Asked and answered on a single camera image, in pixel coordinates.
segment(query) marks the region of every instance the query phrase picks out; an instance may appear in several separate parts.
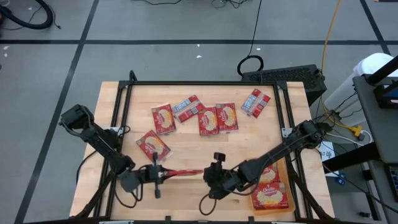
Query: wooden table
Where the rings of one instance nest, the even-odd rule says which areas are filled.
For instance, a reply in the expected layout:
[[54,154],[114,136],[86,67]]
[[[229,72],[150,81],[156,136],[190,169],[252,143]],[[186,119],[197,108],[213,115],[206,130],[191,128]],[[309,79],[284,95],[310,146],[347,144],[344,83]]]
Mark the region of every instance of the wooden table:
[[[114,108],[117,92],[117,82],[103,82],[95,110],[95,122],[108,127]],[[279,120],[275,105],[273,87],[256,86],[271,97],[258,119],[253,119],[237,111],[239,131],[230,134],[219,134],[212,137],[201,137],[198,133],[197,117],[190,118],[183,124],[178,123],[177,131],[167,136],[161,136],[163,141],[172,149],[174,154],[168,158],[163,166],[169,169],[203,169],[213,162],[214,152],[226,154],[224,168],[229,169],[239,164],[242,160],[258,157],[282,142],[280,136]],[[295,124],[311,119],[305,90],[302,83],[288,83],[289,96],[292,105]],[[252,92],[254,86],[159,86],[159,85],[134,85],[127,125],[131,132],[124,137],[122,153],[130,156],[140,167],[149,164],[150,160],[140,150],[136,140],[146,132],[154,129],[154,122],[150,108],[162,103],[176,105],[189,96],[196,94],[205,105],[214,105],[217,102],[234,102],[239,108]],[[283,93],[280,91],[281,103],[284,111],[285,125],[288,126]],[[118,121],[121,120],[120,109]],[[85,156],[93,151],[87,146]],[[315,150],[302,151],[303,167],[309,191],[323,209],[334,217],[330,195],[323,173],[319,153]],[[100,179],[103,158],[95,154],[88,159],[81,168],[80,179],[76,187],[70,215],[77,214],[90,200]],[[217,202],[216,210],[207,217],[198,211],[198,204],[202,196],[208,193],[209,187],[203,181],[202,175],[192,177],[178,177],[167,180],[160,186],[162,197],[155,199],[154,184],[144,186],[144,199],[136,208],[128,209],[117,201],[113,203],[112,220],[164,220],[171,215],[172,220],[213,220],[213,221],[247,221],[252,216],[249,198],[230,194]],[[133,197],[124,192],[119,185],[116,191],[121,200],[132,205]],[[301,203],[300,213],[305,217],[302,205],[302,194],[297,189],[298,200]],[[101,214],[104,214],[108,190],[103,197]],[[208,199],[203,203],[204,211],[209,211],[213,201]],[[291,221],[293,213],[258,216],[256,221]]]

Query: cracker box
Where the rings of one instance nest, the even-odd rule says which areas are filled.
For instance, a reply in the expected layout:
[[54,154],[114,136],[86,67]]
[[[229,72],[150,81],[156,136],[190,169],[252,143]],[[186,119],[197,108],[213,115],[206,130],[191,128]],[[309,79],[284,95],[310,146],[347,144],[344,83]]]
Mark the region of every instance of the cracker box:
[[220,132],[238,130],[238,120],[236,118],[234,103],[217,103],[216,110]]
[[176,130],[170,104],[152,108],[152,115],[154,117],[157,134],[166,134]]
[[258,118],[270,99],[269,96],[263,94],[260,90],[254,89],[243,103],[241,110],[253,118]]
[[260,183],[251,197],[255,210],[289,207],[286,188],[283,183]]
[[158,161],[164,161],[172,155],[170,148],[152,130],[136,141],[136,143],[152,162],[152,155],[155,152],[157,152]]
[[277,163],[274,163],[273,165],[270,165],[264,169],[260,177],[260,182],[262,183],[280,182]]
[[198,113],[199,134],[208,136],[218,134],[218,120],[216,107],[206,107]]
[[203,109],[205,109],[205,105],[201,103],[196,95],[192,95],[173,107],[173,115],[177,121],[182,123]]

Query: black floor stripe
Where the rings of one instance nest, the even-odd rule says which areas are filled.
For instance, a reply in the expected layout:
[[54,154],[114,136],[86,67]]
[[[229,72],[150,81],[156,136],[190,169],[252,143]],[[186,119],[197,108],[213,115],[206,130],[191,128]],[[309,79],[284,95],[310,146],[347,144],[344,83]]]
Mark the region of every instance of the black floor stripe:
[[371,13],[371,10],[369,9],[368,4],[366,3],[365,0],[360,0],[360,2],[361,2],[361,5],[363,7],[363,10],[365,11],[366,17],[368,17],[369,23],[372,26],[373,32],[374,32],[374,34],[377,37],[377,40],[380,41],[381,49],[383,50],[383,52],[385,54],[389,54],[390,55],[391,54],[390,50],[388,49],[387,44],[384,41],[383,36],[381,35],[381,32],[380,32],[380,30],[379,30],[379,28],[378,28],[378,26],[376,24],[376,21],[373,18],[373,15]]
[[58,119],[61,115],[63,104],[65,103],[65,99],[67,97],[68,90],[69,90],[70,84],[72,82],[73,75],[75,74],[75,70],[76,70],[77,64],[79,62],[81,51],[83,50],[84,40],[87,38],[87,34],[90,29],[91,22],[93,21],[94,14],[95,14],[95,11],[96,11],[96,8],[98,5],[98,1],[99,0],[93,1],[93,5],[92,5],[90,13],[88,15],[85,28],[84,28],[83,33],[80,38],[80,43],[76,49],[75,56],[73,57],[72,64],[70,65],[68,75],[65,79],[65,83],[63,84],[60,98],[58,99],[58,103],[57,103],[57,106],[55,107],[55,111],[52,116],[49,129],[47,130],[47,134],[45,135],[44,142],[43,142],[42,148],[39,153],[39,158],[36,161],[36,165],[34,167],[32,176],[30,177],[29,184],[25,191],[24,198],[22,199],[22,202],[19,207],[17,217],[16,217],[14,223],[17,223],[17,224],[23,223],[23,221],[25,219],[27,209],[29,207],[30,201],[32,200],[32,196],[33,196],[34,190],[36,188],[37,181],[39,180],[40,173],[41,173],[43,165],[44,165],[45,158],[47,157],[50,143],[51,143],[52,137],[54,135],[55,128],[57,127]]
[[[0,44],[79,44],[80,40],[0,40]],[[98,45],[250,44],[251,40],[85,40]],[[323,45],[324,40],[255,40],[261,45]],[[390,41],[398,45],[398,40]],[[329,40],[328,45],[381,45],[379,40]]]

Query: white paper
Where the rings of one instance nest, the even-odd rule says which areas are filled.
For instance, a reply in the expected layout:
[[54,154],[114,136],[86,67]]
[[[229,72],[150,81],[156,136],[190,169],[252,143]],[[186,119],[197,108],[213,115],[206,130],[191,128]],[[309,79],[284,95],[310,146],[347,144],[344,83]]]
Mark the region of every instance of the white paper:
[[[322,155],[322,162],[327,161],[335,156],[333,143],[329,141],[322,141],[321,146],[319,147],[319,151]],[[333,173],[325,174],[327,177],[337,177],[337,175]]]

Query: yellow connector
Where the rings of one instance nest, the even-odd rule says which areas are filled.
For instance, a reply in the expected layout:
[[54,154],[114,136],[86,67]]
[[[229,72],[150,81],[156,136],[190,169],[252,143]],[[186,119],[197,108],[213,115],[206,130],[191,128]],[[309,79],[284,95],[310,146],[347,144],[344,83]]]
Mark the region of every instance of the yellow connector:
[[348,129],[353,132],[355,137],[360,137],[362,131],[361,125],[358,125],[357,127],[349,127]]

